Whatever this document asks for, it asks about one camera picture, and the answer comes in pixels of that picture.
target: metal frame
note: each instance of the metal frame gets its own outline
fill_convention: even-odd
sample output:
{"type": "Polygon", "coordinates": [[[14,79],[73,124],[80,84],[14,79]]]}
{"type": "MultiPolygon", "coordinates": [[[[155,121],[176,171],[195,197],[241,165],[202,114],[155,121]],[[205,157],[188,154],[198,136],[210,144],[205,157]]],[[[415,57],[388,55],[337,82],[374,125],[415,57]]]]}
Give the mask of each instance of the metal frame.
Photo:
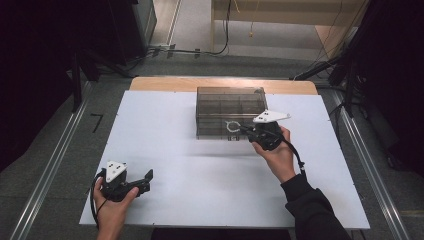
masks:
{"type": "Polygon", "coordinates": [[[62,162],[63,156],[66,153],[69,143],[71,142],[81,117],[84,114],[84,110],[87,107],[89,96],[93,90],[92,85],[93,83],[88,81],[85,83],[83,89],[84,100],[78,110],[75,113],[72,113],[71,117],[69,118],[65,130],[63,131],[62,136],[60,137],[59,142],[57,143],[56,148],[54,149],[53,154],[40,177],[40,180],[38,181],[35,189],[31,193],[28,201],[25,204],[25,207],[23,208],[21,217],[19,218],[19,221],[13,230],[12,236],[10,237],[11,240],[22,240],[26,239],[28,236],[35,217],[41,208],[50,185],[53,182],[57,170],[62,162]]]}
{"type": "MultiPolygon", "coordinates": [[[[342,103],[343,96],[341,93],[333,92],[333,98],[337,105],[342,103]]],[[[411,239],[386,185],[374,165],[374,160],[359,132],[355,119],[350,118],[346,111],[342,111],[342,118],[394,239],[411,239]]]]}

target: white tabletop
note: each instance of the white tabletop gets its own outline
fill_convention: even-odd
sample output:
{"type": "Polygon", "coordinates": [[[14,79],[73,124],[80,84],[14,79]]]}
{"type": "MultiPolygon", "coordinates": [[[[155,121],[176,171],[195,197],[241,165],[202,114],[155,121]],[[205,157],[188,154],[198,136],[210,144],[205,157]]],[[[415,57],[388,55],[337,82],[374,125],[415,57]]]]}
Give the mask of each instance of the white tabletop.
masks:
{"type": "MultiPolygon", "coordinates": [[[[369,228],[321,96],[266,98],[270,110],[291,115],[279,123],[291,130],[312,187],[324,192],[345,228],[369,228]]],[[[125,93],[97,172],[108,160],[127,163],[129,182],[154,170],[150,192],[134,200],[126,223],[294,227],[284,191],[251,144],[198,140],[195,111],[195,92],[125,93]]],[[[94,224],[88,200],[80,224],[94,224]]]]}

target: black sleeve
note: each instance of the black sleeve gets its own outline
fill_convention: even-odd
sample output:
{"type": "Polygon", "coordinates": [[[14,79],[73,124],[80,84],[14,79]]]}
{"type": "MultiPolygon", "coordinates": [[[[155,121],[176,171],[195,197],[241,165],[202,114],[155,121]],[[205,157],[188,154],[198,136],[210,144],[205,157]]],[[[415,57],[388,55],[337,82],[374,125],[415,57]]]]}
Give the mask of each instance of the black sleeve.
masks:
{"type": "Polygon", "coordinates": [[[319,189],[313,189],[302,175],[281,184],[287,197],[287,210],[295,218],[298,240],[350,239],[336,218],[330,202],[319,189]]]}

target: hand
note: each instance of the hand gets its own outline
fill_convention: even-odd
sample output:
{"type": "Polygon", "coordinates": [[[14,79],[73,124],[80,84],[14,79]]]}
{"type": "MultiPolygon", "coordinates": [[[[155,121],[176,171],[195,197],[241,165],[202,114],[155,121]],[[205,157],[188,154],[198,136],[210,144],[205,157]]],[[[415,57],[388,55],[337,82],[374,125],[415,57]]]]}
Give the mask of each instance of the hand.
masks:
{"type": "MultiPolygon", "coordinates": [[[[103,178],[99,178],[94,187],[94,201],[98,209],[106,199],[103,197],[100,187],[103,178]]],[[[118,239],[124,226],[127,209],[131,202],[137,196],[139,189],[134,187],[127,193],[121,202],[106,201],[100,210],[97,210],[97,219],[99,220],[99,234],[97,239],[118,239]]]]}
{"type": "MultiPolygon", "coordinates": [[[[284,138],[290,142],[290,131],[282,126],[280,126],[280,128],[284,138]]],[[[281,183],[296,176],[293,167],[293,152],[286,143],[281,142],[281,144],[272,151],[263,150],[261,145],[256,142],[253,142],[252,145],[256,153],[266,160],[272,173],[274,173],[281,183]]]]}

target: cable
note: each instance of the cable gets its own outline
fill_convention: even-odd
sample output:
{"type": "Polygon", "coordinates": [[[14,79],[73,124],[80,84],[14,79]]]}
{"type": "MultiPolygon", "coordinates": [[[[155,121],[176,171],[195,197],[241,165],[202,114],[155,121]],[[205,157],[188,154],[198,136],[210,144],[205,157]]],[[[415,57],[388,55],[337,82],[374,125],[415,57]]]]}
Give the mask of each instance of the cable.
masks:
{"type": "Polygon", "coordinates": [[[102,177],[102,176],[105,176],[106,175],[106,169],[102,169],[102,171],[101,172],[99,172],[99,173],[97,173],[97,175],[94,177],[94,179],[93,179],[93,182],[91,183],[91,189],[90,189],[90,207],[91,207],[91,214],[93,215],[93,218],[94,218],[94,221],[96,222],[96,227],[97,227],[97,229],[99,229],[99,220],[97,219],[97,213],[98,213],[98,211],[100,210],[100,208],[99,208],[99,210],[95,210],[95,207],[94,207],[94,187],[95,187],[95,185],[96,185],[96,182],[97,182],[97,180],[100,178],[100,177],[102,177]]]}
{"type": "Polygon", "coordinates": [[[317,89],[331,89],[335,91],[340,91],[342,93],[346,93],[346,90],[340,88],[340,87],[333,87],[333,86],[317,86],[317,89]]]}
{"type": "MultiPolygon", "coordinates": [[[[362,106],[362,103],[357,103],[357,102],[352,102],[350,103],[352,105],[356,105],[356,106],[362,106]]],[[[336,133],[336,138],[337,141],[339,141],[340,144],[340,128],[339,128],[339,119],[340,119],[340,115],[342,112],[342,108],[346,106],[346,102],[342,102],[340,103],[337,107],[335,107],[329,114],[328,116],[331,117],[331,115],[334,113],[334,121],[335,121],[335,133],[336,133]]]]}
{"type": "Polygon", "coordinates": [[[103,201],[102,205],[100,205],[100,207],[97,209],[97,215],[99,215],[100,209],[102,209],[103,205],[105,205],[105,203],[106,203],[107,201],[108,201],[108,200],[107,200],[107,199],[105,199],[105,200],[103,201]]]}
{"type": "Polygon", "coordinates": [[[253,37],[253,23],[254,23],[254,21],[255,21],[256,12],[258,11],[258,8],[259,8],[259,2],[260,2],[260,0],[258,0],[258,2],[256,3],[256,9],[255,9],[255,11],[253,12],[252,24],[250,24],[249,37],[253,37]]]}
{"type": "Polygon", "coordinates": [[[328,68],[326,68],[325,71],[327,72],[328,75],[331,75],[331,73],[328,72],[328,68]]]}
{"type": "MultiPolygon", "coordinates": [[[[356,20],[357,20],[357,18],[358,18],[358,16],[359,16],[359,13],[362,11],[362,9],[363,9],[363,7],[365,6],[365,0],[362,2],[362,4],[361,4],[361,7],[359,8],[359,10],[356,12],[356,15],[355,15],[355,17],[354,17],[354,19],[353,19],[353,21],[352,21],[352,24],[354,23],[354,22],[356,22],[356,20]]],[[[337,20],[337,17],[338,17],[338,15],[340,14],[340,12],[337,14],[337,16],[336,16],[336,18],[335,18],[335,20],[333,21],[334,23],[335,23],[335,21],[337,20]]],[[[353,34],[354,34],[355,32],[351,32],[348,36],[347,36],[347,38],[346,39],[349,39],[353,34]]],[[[310,70],[310,67],[312,66],[312,65],[314,65],[316,62],[318,62],[321,58],[323,58],[324,56],[326,56],[329,52],[331,52],[331,51],[333,51],[334,49],[336,49],[336,48],[338,48],[340,45],[343,45],[343,44],[345,44],[345,42],[344,41],[340,41],[338,44],[336,44],[336,46],[334,46],[333,48],[331,48],[330,50],[328,50],[328,51],[325,51],[325,54],[323,54],[322,56],[320,56],[320,54],[321,54],[321,52],[322,52],[322,50],[323,50],[323,48],[324,48],[324,44],[323,44],[323,46],[321,47],[321,49],[320,49],[320,52],[319,52],[319,54],[318,54],[318,57],[317,57],[317,59],[315,59],[315,61],[314,62],[312,62],[308,67],[306,67],[306,68],[304,68],[304,69],[306,69],[306,70],[303,70],[301,73],[299,73],[298,75],[296,75],[294,78],[293,78],[293,81],[298,77],[298,76],[300,76],[300,75],[302,75],[303,73],[305,73],[305,72],[307,72],[307,71],[309,71],[310,70]]]]}
{"type": "Polygon", "coordinates": [[[296,148],[293,146],[293,144],[291,144],[291,142],[289,142],[289,141],[287,141],[284,137],[283,137],[283,142],[285,143],[285,144],[287,144],[287,146],[289,146],[289,148],[290,148],[290,150],[294,153],[294,155],[296,156],[296,159],[297,159],[297,164],[299,165],[299,169],[300,169],[300,173],[305,177],[305,179],[307,180],[307,178],[306,178],[306,171],[305,171],[305,163],[304,162],[302,162],[301,160],[300,160],[300,156],[299,156],[299,153],[297,152],[297,150],[296,150],[296,148]]]}
{"type": "Polygon", "coordinates": [[[238,9],[238,4],[237,4],[237,0],[234,0],[234,3],[236,4],[236,9],[237,9],[237,12],[238,12],[238,13],[240,13],[240,10],[238,9]]]}
{"type": "Polygon", "coordinates": [[[340,0],[339,12],[337,13],[336,17],[334,18],[334,20],[333,20],[333,24],[331,24],[330,30],[328,30],[327,37],[325,38],[324,43],[322,44],[322,47],[321,47],[321,49],[320,49],[320,50],[319,50],[319,52],[318,52],[318,57],[317,57],[317,59],[315,59],[315,62],[317,62],[317,61],[318,61],[318,59],[320,59],[320,58],[319,58],[319,56],[321,55],[321,52],[322,52],[322,50],[324,49],[325,43],[327,42],[328,38],[329,38],[329,37],[330,37],[330,35],[331,35],[331,30],[333,29],[334,24],[336,24],[336,21],[337,21],[337,19],[339,18],[340,13],[342,12],[342,9],[343,9],[343,0],[340,0]]]}
{"type": "Polygon", "coordinates": [[[172,53],[206,54],[206,55],[214,55],[214,56],[222,54],[228,48],[228,40],[229,40],[228,23],[230,22],[231,2],[232,2],[232,0],[228,1],[227,16],[226,16],[226,19],[223,20],[223,22],[222,22],[223,25],[225,23],[225,26],[224,26],[225,45],[224,45],[224,48],[221,51],[219,51],[219,52],[200,52],[200,51],[180,50],[180,49],[167,49],[167,50],[160,50],[160,51],[161,52],[172,52],[172,53]]]}
{"type": "MultiPolygon", "coordinates": [[[[130,70],[134,69],[136,66],[138,66],[138,64],[140,64],[140,62],[142,60],[144,60],[146,58],[149,58],[149,57],[153,57],[153,56],[154,56],[154,51],[150,51],[150,50],[147,51],[146,52],[146,55],[144,57],[134,59],[134,61],[137,61],[137,62],[133,66],[131,66],[130,68],[124,69],[124,71],[127,72],[127,71],[130,71],[130,70]]],[[[99,72],[101,74],[113,74],[113,73],[116,73],[115,71],[107,71],[107,70],[102,70],[102,69],[98,69],[98,70],[99,70],[99,72]]]]}
{"type": "Polygon", "coordinates": [[[365,237],[364,231],[361,229],[359,230],[359,232],[361,233],[361,236],[364,240],[367,240],[367,238],[365,237]]]}
{"type": "Polygon", "coordinates": [[[315,76],[317,76],[317,78],[319,78],[319,79],[324,79],[324,77],[321,77],[320,75],[318,75],[318,73],[315,74],[315,76]]]}

